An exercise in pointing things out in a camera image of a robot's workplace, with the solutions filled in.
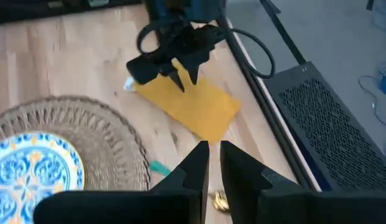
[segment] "wooden surface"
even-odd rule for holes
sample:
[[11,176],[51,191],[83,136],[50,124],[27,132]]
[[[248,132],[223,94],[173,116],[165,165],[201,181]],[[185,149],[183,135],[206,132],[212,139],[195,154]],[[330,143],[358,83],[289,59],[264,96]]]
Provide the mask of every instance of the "wooden surface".
[[[136,36],[147,23],[143,6],[131,6],[0,26],[0,112],[49,95],[87,95],[130,121],[150,159],[175,168],[199,139],[150,102],[123,90],[129,77],[125,63],[138,56]],[[150,35],[144,49],[154,47]],[[295,181],[225,42],[201,66],[199,77],[207,77],[242,102],[224,139]],[[210,147],[211,192],[223,187],[219,143]],[[154,183],[159,180],[154,174]],[[210,201],[207,207],[207,223],[231,223]]]

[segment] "woven placemat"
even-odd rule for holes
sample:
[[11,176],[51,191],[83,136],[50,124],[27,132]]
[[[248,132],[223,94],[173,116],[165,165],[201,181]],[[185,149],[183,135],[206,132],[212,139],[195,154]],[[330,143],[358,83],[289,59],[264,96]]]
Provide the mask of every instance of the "woven placemat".
[[108,105],[80,96],[30,101],[0,114],[0,140],[28,131],[58,134],[80,154],[85,190],[149,190],[146,150],[134,128]]

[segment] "ceramic plate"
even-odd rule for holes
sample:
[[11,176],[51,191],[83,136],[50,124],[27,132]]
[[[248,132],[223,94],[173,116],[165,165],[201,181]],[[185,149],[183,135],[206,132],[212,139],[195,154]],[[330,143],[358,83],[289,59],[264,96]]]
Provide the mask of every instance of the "ceramic plate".
[[83,185],[81,158],[64,138],[24,133],[0,142],[0,223],[32,223],[42,199]]

